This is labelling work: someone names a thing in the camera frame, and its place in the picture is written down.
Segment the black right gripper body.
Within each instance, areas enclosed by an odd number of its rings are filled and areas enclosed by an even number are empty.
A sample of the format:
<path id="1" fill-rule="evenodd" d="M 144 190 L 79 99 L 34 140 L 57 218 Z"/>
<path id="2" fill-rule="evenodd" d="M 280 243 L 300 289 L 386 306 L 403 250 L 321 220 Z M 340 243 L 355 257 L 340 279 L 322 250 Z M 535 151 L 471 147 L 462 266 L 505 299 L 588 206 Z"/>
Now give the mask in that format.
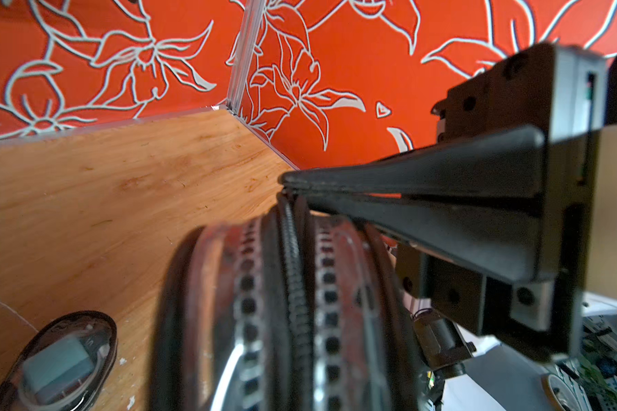
<path id="1" fill-rule="evenodd" d="M 531 198 L 400 195 L 521 212 L 539 223 L 538 278 L 510 284 L 403 240 L 399 276 L 450 320 L 493 335 L 538 361 L 579 351 L 584 254 L 596 137 L 603 126 L 606 67 L 577 47 L 539 44 L 451 88 L 433 106 L 435 145 L 531 125 L 543 132 L 541 192 Z"/>

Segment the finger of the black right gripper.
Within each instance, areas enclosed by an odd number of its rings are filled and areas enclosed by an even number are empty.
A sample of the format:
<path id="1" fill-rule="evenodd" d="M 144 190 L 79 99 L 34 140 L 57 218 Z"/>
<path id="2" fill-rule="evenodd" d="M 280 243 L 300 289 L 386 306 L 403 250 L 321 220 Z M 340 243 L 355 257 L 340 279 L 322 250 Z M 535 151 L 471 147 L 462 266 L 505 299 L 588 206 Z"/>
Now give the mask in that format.
<path id="1" fill-rule="evenodd" d="M 510 284 L 538 278 L 539 223 L 521 212 L 372 196 L 306 199 L 319 212 L 368 220 L 445 260 Z"/>
<path id="2" fill-rule="evenodd" d="M 545 143 L 528 125 L 369 164 L 287 172 L 279 181 L 315 193 L 531 198 L 542 190 Z"/>

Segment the clear black-rimmed pouch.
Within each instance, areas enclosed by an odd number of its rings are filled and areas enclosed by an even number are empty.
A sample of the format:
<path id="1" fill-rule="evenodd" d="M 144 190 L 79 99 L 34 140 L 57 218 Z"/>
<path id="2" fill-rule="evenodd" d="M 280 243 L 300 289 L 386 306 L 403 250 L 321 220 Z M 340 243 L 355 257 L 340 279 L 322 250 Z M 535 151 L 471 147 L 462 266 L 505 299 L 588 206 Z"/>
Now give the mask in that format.
<path id="1" fill-rule="evenodd" d="M 89 410 L 113 369 L 118 327 L 99 311 L 69 313 L 44 327 L 0 385 L 0 410 Z"/>
<path id="2" fill-rule="evenodd" d="M 151 410 L 424 410 L 427 368 L 380 232 L 279 195 L 170 261 Z"/>

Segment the teal charger front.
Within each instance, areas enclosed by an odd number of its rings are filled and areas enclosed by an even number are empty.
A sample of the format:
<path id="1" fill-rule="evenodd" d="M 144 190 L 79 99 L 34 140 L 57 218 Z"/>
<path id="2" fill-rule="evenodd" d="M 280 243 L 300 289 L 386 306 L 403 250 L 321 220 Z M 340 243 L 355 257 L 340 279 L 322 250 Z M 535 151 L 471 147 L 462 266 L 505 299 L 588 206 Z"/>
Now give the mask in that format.
<path id="1" fill-rule="evenodd" d="M 68 395 L 94 368 L 94 361 L 77 337 L 60 339 L 23 364 L 27 388 L 41 405 Z"/>

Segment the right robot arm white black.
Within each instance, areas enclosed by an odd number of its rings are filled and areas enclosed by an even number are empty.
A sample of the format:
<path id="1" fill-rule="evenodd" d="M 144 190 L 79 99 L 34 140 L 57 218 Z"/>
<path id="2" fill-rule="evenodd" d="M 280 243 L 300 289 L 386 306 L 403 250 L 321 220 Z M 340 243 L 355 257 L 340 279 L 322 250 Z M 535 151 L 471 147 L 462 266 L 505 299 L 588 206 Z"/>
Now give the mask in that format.
<path id="1" fill-rule="evenodd" d="M 435 145 L 295 171 L 284 188 L 402 241 L 397 272 L 500 345 L 471 378 L 502 407 L 558 409 L 585 294 L 617 300 L 617 56 L 539 44 L 448 91 Z"/>

